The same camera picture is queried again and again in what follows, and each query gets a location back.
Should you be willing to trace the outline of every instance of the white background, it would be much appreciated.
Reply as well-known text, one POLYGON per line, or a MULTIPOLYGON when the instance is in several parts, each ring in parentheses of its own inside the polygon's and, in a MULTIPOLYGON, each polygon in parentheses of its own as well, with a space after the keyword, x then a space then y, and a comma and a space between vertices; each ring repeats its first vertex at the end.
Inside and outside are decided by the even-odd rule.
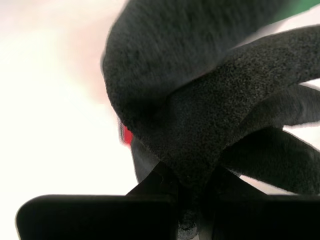
MULTIPOLYGON (((18 239, 16 212, 34 197, 125 195, 137 184, 100 70, 109 28, 124 2, 0 2, 1 240, 18 239)), ((284 21, 279 31, 318 24, 319 16, 316 7, 284 21)), ((320 127, 290 131, 320 149, 320 127)), ((282 193, 244 179, 266 193, 282 193)))

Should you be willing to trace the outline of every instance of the green object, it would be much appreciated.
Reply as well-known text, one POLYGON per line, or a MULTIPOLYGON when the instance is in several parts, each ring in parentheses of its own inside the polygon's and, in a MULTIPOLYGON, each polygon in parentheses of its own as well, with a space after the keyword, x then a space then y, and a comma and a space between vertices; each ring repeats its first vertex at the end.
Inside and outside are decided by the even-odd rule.
POLYGON ((280 14, 278 14, 272 23, 308 11, 318 4, 320 4, 320 0, 293 0, 291 6, 289 6, 285 11, 282 11, 280 14))

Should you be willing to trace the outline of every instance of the black plastic part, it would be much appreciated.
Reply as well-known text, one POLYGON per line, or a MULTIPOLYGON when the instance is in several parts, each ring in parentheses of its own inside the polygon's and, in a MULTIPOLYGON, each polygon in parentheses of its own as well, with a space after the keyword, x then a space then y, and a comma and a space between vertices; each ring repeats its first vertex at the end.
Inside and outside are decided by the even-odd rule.
POLYGON ((141 183, 157 166, 160 160, 135 137, 131 141, 134 171, 138 183, 141 183))
MULTIPOLYGON (((21 240, 176 240, 179 184, 159 163, 126 196, 47 195, 21 207, 21 240)), ((200 240, 319 239, 318 196, 268 196, 218 166, 197 222, 200 240)))

